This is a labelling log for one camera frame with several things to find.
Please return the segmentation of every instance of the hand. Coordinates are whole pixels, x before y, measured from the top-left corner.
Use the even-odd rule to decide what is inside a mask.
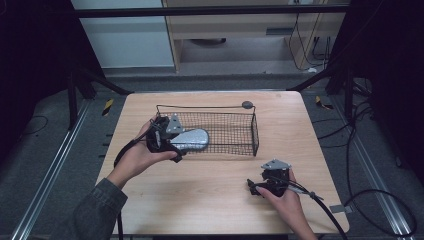
[[[296,182],[293,171],[289,171],[290,180]],[[281,219],[289,225],[298,239],[316,239],[311,227],[303,213],[299,195],[287,189],[283,196],[277,197],[265,188],[256,187],[258,192],[266,198],[277,210]]]
[[[144,134],[149,127],[150,121],[143,125],[137,138]],[[122,189],[128,180],[144,172],[151,165],[176,156],[177,153],[173,151],[151,153],[146,146],[145,138],[143,138],[142,141],[135,144],[122,156],[107,179]]]

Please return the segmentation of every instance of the floor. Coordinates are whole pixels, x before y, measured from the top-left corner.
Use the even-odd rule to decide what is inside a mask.
[[[110,80],[136,92],[283,90],[305,81],[314,74],[313,71],[296,68],[291,61],[289,49],[281,38],[227,39],[224,44],[217,44],[215,40],[186,41],[184,48],[181,69],[178,73],[149,73],[142,77],[111,77]],[[310,60],[322,63],[322,60],[314,60],[314,57],[317,59],[322,57],[319,54],[324,48],[325,45],[319,42],[316,54],[310,55]],[[323,66],[314,66],[311,70],[321,71],[322,68]],[[357,79],[357,81],[371,88],[366,80]],[[343,93],[327,96],[323,91],[325,83],[325,80],[320,81],[302,92],[318,137],[344,126],[343,111],[340,107]],[[87,106],[86,118],[64,159],[60,172],[55,177],[44,206],[37,212],[38,217],[30,226],[29,239],[48,238],[55,224],[69,214],[95,184],[107,145],[125,101],[125,96],[117,95],[100,85],[95,87],[98,94],[94,100],[85,101],[81,97],[78,99],[80,108]],[[331,105],[333,109],[317,105],[316,96],[320,96],[322,103]],[[114,99],[113,107],[108,116],[103,117],[101,112],[105,102],[110,98]],[[60,92],[37,105],[34,118],[25,130],[26,134],[9,156],[13,159],[11,161],[13,164],[0,171],[2,193],[0,239],[9,239],[18,226],[66,137],[68,127],[66,99],[66,92]],[[359,106],[365,100],[363,97],[355,96],[355,106]],[[358,112],[365,110],[367,106],[367,104],[361,105]],[[415,214],[420,226],[424,221],[422,185],[411,169],[396,166],[395,156],[377,121],[374,120],[372,109],[363,113],[357,119],[357,134],[349,149],[345,146],[349,139],[349,128],[342,129],[331,137],[320,139],[340,198],[342,201],[348,200],[349,182],[353,192],[376,187],[386,189],[405,202]],[[384,207],[387,204],[391,206],[391,201],[381,196],[376,197],[375,194],[367,194],[357,199],[356,205],[389,233],[393,232],[392,226],[396,225],[388,220],[390,214],[393,212],[397,214],[395,210],[399,210],[407,225],[412,226],[413,220],[403,207],[395,210],[387,210]],[[360,216],[355,207],[353,210],[353,213],[348,214],[351,224],[349,239],[397,239],[373,227]],[[204,237],[163,236],[155,239],[204,239]],[[320,235],[320,237],[340,239],[337,235]],[[272,239],[272,236],[244,236],[237,239],[264,240]],[[424,230],[419,227],[414,237],[405,239],[424,239]]]

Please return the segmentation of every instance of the gray floor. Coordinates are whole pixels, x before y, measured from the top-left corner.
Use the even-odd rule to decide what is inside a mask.
[[[227,39],[227,42],[222,45],[207,41],[187,41],[184,46],[183,62],[177,74],[149,73],[142,78],[115,77],[110,80],[136,92],[282,90],[308,79],[313,74],[295,68],[290,60],[290,53],[280,38]],[[342,118],[337,110],[326,109],[315,103],[317,95],[322,96],[324,100],[327,99],[322,89],[324,85],[325,81],[321,81],[302,93],[317,136],[323,136],[343,126]],[[114,131],[125,101],[125,96],[117,95],[99,85],[95,87],[98,94],[94,100],[89,101],[87,117],[34,224],[31,238],[48,237],[55,224],[69,214],[95,184],[107,151],[110,134]],[[114,99],[114,104],[109,115],[103,117],[101,115],[103,107],[110,98]],[[336,105],[341,98],[342,95],[328,99],[331,101],[330,104]],[[355,97],[355,104],[363,100],[365,99],[362,97]],[[81,105],[82,100],[79,97],[79,106]],[[10,155],[11,164],[0,172],[1,239],[8,239],[18,225],[65,137],[68,126],[66,92],[60,92],[42,100],[37,105],[35,116],[42,117],[31,120],[26,130],[29,134],[24,135],[13,149]],[[372,113],[361,118],[357,128],[357,139],[363,142],[372,159],[372,164],[388,190],[400,197],[411,208],[420,226],[420,223],[424,221],[422,185],[410,169],[396,166],[395,156],[377,122],[373,120]],[[348,132],[343,130],[332,137],[320,140],[342,202],[349,198],[346,179],[346,147],[331,146],[346,143],[347,139]],[[349,156],[353,192],[373,187],[370,177],[364,170],[359,152],[354,146],[350,148]],[[361,197],[357,200],[357,204],[372,220],[391,231],[386,213],[380,207],[380,201],[374,194]],[[351,226],[348,232],[349,239],[396,239],[371,226],[357,211],[348,214],[348,219]],[[233,236],[228,239],[277,238],[278,236]],[[158,239],[195,239],[195,237],[167,236]],[[327,235],[322,236],[322,239],[340,239],[340,237]],[[418,228],[415,239],[424,239],[424,230],[421,227]]]

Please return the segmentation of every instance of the sleeve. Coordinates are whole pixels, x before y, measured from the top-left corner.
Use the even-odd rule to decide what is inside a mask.
[[[104,178],[58,225],[50,239],[110,239],[127,196]]]

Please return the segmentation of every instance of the black wire basket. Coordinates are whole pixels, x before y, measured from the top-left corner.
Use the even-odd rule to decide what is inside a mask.
[[[256,156],[259,148],[256,107],[244,102],[236,107],[183,107],[157,105],[158,115],[177,115],[184,131],[204,129],[208,146],[189,153],[224,153]]]

